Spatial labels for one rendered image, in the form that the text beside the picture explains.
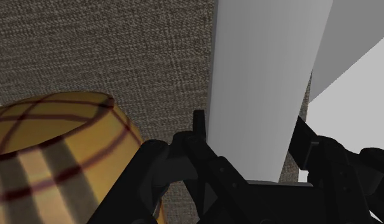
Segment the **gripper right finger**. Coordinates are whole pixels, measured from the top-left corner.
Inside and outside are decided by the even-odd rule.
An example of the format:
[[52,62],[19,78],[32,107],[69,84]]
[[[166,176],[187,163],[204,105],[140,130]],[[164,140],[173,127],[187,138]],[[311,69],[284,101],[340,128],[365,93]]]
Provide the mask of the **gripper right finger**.
[[326,224],[384,224],[384,150],[353,153],[296,120],[288,152],[324,193]]

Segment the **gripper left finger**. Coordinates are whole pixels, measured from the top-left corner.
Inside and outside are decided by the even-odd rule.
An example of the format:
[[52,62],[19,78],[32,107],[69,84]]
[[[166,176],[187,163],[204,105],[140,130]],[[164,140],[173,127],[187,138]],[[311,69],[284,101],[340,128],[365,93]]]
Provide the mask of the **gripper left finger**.
[[206,143],[205,113],[170,144],[148,140],[116,180],[87,224],[158,224],[154,210],[173,182],[183,181],[199,215],[197,224],[249,224],[249,185]]

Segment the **brown woven fabric sofa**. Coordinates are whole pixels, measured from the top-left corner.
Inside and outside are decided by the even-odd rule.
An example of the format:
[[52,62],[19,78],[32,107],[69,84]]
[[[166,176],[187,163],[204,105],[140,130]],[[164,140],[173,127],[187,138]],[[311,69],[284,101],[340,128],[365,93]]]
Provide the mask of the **brown woven fabric sofa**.
[[208,104],[216,0],[0,0],[0,104],[113,95],[146,137]]

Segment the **yellow plaid cylinder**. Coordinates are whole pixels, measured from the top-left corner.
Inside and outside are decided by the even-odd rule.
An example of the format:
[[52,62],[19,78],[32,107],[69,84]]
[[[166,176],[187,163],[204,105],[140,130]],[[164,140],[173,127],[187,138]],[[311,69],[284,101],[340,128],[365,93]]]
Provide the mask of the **yellow plaid cylinder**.
[[0,224],[87,224],[141,144],[104,93],[1,106]]

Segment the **white tall slab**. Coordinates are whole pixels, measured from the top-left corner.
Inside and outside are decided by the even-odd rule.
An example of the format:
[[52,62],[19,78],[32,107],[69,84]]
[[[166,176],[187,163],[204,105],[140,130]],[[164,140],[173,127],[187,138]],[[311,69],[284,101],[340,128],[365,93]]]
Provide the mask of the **white tall slab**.
[[333,0],[216,0],[207,142],[278,181]]

